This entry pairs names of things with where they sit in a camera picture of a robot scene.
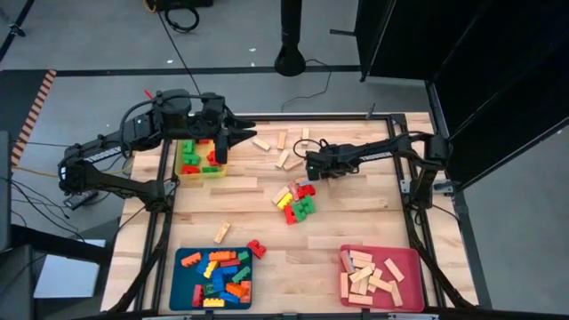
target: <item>orange lego brick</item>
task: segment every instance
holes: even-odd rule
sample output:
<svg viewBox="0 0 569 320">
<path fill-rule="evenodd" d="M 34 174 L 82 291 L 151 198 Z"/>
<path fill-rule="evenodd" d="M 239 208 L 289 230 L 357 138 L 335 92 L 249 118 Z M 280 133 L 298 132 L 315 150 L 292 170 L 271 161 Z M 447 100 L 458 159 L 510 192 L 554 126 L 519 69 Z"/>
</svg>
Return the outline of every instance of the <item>orange lego brick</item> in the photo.
<svg viewBox="0 0 569 320">
<path fill-rule="evenodd" d="M 189 267 L 193 264 L 196 264 L 198 261 L 200 261 L 202 259 L 202 253 L 200 252 L 196 252 L 184 259 L 181 260 L 181 265 L 184 267 Z"/>
<path fill-rule="evenodd" d="M 210 261 L 227 261 L 236 257 L 235 252 L 211 252 Z"/>
<path fill-rule="evenodd" d="M 241 287 L 246 290 L 246 293 L 241 297 L 241 303 L 251 303 L 251 281 L 242 281 Z"/>
<path fill-rule="evenodd" d="M 239 284 L 225 284 L 225 290 L 239 298 L 247 293 L 247 290 Z"/>
</svg>

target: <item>blue tray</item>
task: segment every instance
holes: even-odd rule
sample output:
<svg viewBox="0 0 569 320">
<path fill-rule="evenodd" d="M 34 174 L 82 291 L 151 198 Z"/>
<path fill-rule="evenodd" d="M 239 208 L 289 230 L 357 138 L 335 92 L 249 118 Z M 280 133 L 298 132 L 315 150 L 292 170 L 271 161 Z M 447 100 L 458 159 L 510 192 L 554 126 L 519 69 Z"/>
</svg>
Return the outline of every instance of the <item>blue tray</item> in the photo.
<svg viewBox="0 0 569 320">
<path fill-rule="evenodd" d="M 249 252 L 249 260 L 246 263 L 241 264 L 238 269 L 248 266 L 251 268 L 251 273 L 247 275 L 243 280 L 252 281 L 252 260 L 254 259 L 252 255 L 251 249 L 247 247 L 240 247 L 240 248 L 180 248 L 176 251 L 176 256 L 174 257 L 174 276 L 172 277 L 172 291 L 170 293 L 170 310 L 172 311 L 185 311 L 185 310 L 204 310 L 204 309 L 222 309 L 222 310 L 245 310 L 251 307 L 250 303 L 231 303 L 225 301 L 224 308 L 204 308 L 192 307 L 192 300 L 194 298 L 194 287 L 196 284 L 210 284 L 212 279 L 206 278 L 204 275 L 197 273 L 196 266 L 197 264 L 185 268 L 181 265 L 181 260 L 192 255 L 196 252 L 201 252 L 202 257 L 205 255 L 209 255 L 210 252 L 218 252 L 218 251 L 235 251 L 237 254 L 243 251 Z M 224 276 L 223 279 L 225 280 L 226 284 L 231 282 L 232 276 Z M 210 294 L 204 296 L 204 298 L 219 298 L 220 293 L 216 292 L 214 294 Z"/>
</svg>

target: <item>pink tray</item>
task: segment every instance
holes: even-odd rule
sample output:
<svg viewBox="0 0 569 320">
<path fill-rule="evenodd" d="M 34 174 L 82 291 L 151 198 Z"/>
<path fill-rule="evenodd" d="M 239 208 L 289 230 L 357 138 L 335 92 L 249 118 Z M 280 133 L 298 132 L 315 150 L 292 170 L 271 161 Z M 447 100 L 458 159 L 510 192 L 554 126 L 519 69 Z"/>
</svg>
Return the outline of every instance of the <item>pink tray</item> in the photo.
<svg viewBox="0 0 569 320">
<path fill-rule="evenodd" d="M 389 269 L 383 263 L 387 258 L 391 258 L 405 276 L 402 282 L 397 283 L 401 300 L 403 301 L 403 306 L 401 307 L 396 308 L 391 299 L 391 293 L 384 292 L 382 289 L 377 289 L 375 293 L 372 294 L 369 294 L 371 292 L 367 292 L 368 295 L 373 296 L 373 304 L 371 306 L 348 303 L 348 298 L 340 298 L 341 304 L 347 307 L 380 308 L 404 312 L 421 312 L 425 308 L 421 288 L 421 264 L 419 254 L 414 249 L 344 244 L 340 250 L 356 250 L 371 254 L 375 267 L 383 271 L 381 274 L 381 280 L 383 281 L 395 280 L 391 272 L 389 272 Z M 346 272 L 341 263 L 340 272 Z"/>
</svg>

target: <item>concrete floor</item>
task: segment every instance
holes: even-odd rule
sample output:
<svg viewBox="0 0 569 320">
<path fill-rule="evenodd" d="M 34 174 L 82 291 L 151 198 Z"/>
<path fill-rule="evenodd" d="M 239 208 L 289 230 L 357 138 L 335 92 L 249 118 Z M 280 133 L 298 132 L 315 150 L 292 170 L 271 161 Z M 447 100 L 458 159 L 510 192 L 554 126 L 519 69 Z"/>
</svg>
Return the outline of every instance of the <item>concrete floor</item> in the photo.
<svg viewBox="0 0 569 320">
<path fill-rule="evenodd" d="M 330 65 L 359 64 L 355 38 L 329 35 L 330 28 L 353 29 L 357 0 L 307 0 L 303 10 L 301 49 L 306 58 Z M 277 0 L 216 0 L 214 7 L 199 12 L 202 23 L 195 33 L 172 34 L 191 68 L 272 65 L 280 46 Z M 158 17 L 146 12 L 140 1 L 60 0 L 54 4 L 36 0 L 23 27 L 28 37 L 14 42 L 0 68 L 181 67 Z M 285 100 L 322 90 L 326 77 L 326 73 L 295 78 L 247 74 L 196 76 L 196 80 L 202 92 L 225 95 L 235 112 L 280 112 Z M 429 111 L 422 82 L 361 84 L 358 79 L 357 72 L 334 73 L 326 94 L 296 101 L 285 111 L 367 111 L 373 102 L 376 111 Z M 188 76 L 57 77 L 31 141 L 71 144 L 92 140 L 97 133 L 116 130 L 126 109 L 145 99 L 144 89 L 169 88 L 195 90 Z M 567 134 L 554 136 L 466 192 L 495 308 L 569 313 L 564 299 L 567 275 L 555 268 L 569 264 L 562 247 L 567 235 L 561 229 L 567 220 L 563 197 L 569 183 L 563 162 L 567 146 Z M 62 148 L 28 145 L 20 165 L 55 172 L 62 153 Z M 64 198 L 56 179 L 26 172 L 16 172 L 14 179 L 56 203 Z M 551 189 L 556 193 L 543 192 Z M 116 232 L 122 205 L 121 199 L 110 196 L 100 204 L 69 212 L 69 222 L 80 231 L 97 230 L 97 235 L 109 238 Z M 26 204 L 12 206 L 30 227 L 69 236 Z M 547 248 L 540 249 L 542 244 Z M 73 307 L 64 304 L 50 309 L 50 315 L 43 316 L 87 316 L 97 311 L 99 302 L 100 295 Z"/>
</svg>

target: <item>green lego brick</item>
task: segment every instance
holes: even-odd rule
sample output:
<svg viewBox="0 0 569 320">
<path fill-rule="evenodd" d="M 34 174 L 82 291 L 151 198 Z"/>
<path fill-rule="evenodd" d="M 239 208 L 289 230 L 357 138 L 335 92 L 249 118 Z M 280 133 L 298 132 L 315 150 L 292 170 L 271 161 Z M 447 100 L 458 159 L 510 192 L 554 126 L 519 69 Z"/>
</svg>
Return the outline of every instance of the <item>green lego brick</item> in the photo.
<svg viewBox="0 0 569 320">
<path fill-rule="evenodd" d="M 247 261 L 249 259 L 249 252 L 240 252 L 237 257 L 239 261 Z"/>
<path fill-rule="evenodd" d="M 294 203 L 293 212 L 298 222 L 304 221 L 306 219 L 306 211 L 304 210 L 302 203 L 300 202 Z"/>
<path fill-rule="evenodd" d="M 249 267 L 242 268 L 241 270 L 239 270 L 239 272 L 237 272 L 236 275 L 234 275 L 231 278 L 231 281 L 238 284 L 241 280 L 243 280 L 244 277 L 246 277 L 250 273 L 251 273 L 251 268 L 249 268 Z"/>
<path fill-rule="evenodd" d="M 184 141 L 184 155 L 193 155 L 196 151 L 196 142 L 194 140 Z"/>
<path fill-rule="evenodd" d="M 207 173 L 207 172 L 219 172 L 220 171 L 220 167 L 203 167 L 202 168 L 202 172 L 203 173 Z"/>
<path fill-rule="evenodd" d="M 213 284 L 204 284 L 204 294 L 210 295 L 214 294 L 215 290 L 213 289 Z"/>
<path fill-rule="evenodd" d="M 312 196 L 306 195 L 304 198 L 302 198 L 301 203 L 306 213 L 310 214 L 317 211 L 317 208 L 314 206 Z"/>
<path fill-rule="evenodd" d="M 199 165 L 200 161 L 202 161 L 202 158 L 200 156 L 197 156 L 197 155 L 186 155 L 186 154 L 184 154 L 182 157 L 184 160 L 184 164 Z"/>
</svg>

